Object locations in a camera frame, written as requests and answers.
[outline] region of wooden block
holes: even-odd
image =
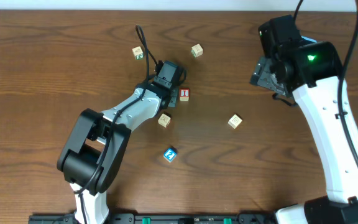
[[[179,100],[180,101],[189,101],[190,90],[189,89],[180,89]]]
[[[132,53],[134,53],[136,60],[143,58],[143,51],[141,47],[135,47],[134,49],[132,49]]]
[[[242,122],[242,119],[240,117],[238,117],[236,114],[231,117],[231,119],[229,120],[229,124],[230,126],[232,126],[234,129],[236,127],[238,127],[238,125]]]
[[[203,54],[203,48],[200,46],[200,44],[197,44],[196,46],[192,46],[191,53],[194,57],[201,56]]]
[[[158,119],[158,123],[164,126],[164,128],[168,127],[168,124],[171,122],[171,118],[166,114],[161,114],[160,119]]]

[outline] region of green led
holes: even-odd
[[[308,55],[308,59],[309,61],[313,61],[316,58],[315,55]]]

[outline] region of brown tabletop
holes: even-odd
[[[134,30],[160,60],[188,70],[189,102],[150,119],[129,141],[108,205],[139,213],[273,210],[325,195],[321,162],[299,108],[249,84],[262,55],[257,28],[285,12],[0,11],[0,223],[66,213],[75,198],[56,162],[78,117],[116,106],[145,76]],[[301,12],[301,34],[331,41],[342,60],[349,13]],[[201,44],[204,54],[191,55]],[[358,125],[358,42],[349,69]],[[227,122],[234,114],[237,129]],[[163,158],[178,149],[172,163]]]

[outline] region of white wall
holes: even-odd
[[[298,0],[0,0],[0,9],[293,11]],[[355,11],[354,0],[304,0],[301,11]]]

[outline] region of cube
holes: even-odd
[[[194,57],[201,56],[203,54],[203,48],[200,46],[200,44],[197,44],[196,46],[192,46],[191,53]]]
[[[161,124],[164,128],[168,127],[168,124],[171,122],[171,118],[166,114],[161,114],[158,123]]]
[[[231,117],[231,119],[229,120],[230,126],[232,126],[232,128],[234,129],[236,129],[241,122],[242,119],[238,117],[236,114],[233,117]]]
[[[134,49],[132,49],[132,53],[134,53],[136,60],[143,58],[143,51],[141,47],[135,47]]]
[[[177,156],[176,152],[173,149],[167,149],[164,153],[164,158],[168,162],[172,162],[172,160]]]
[[[179,100],[180,101],[189,101],[190,90],[189,89],[180,89]]]

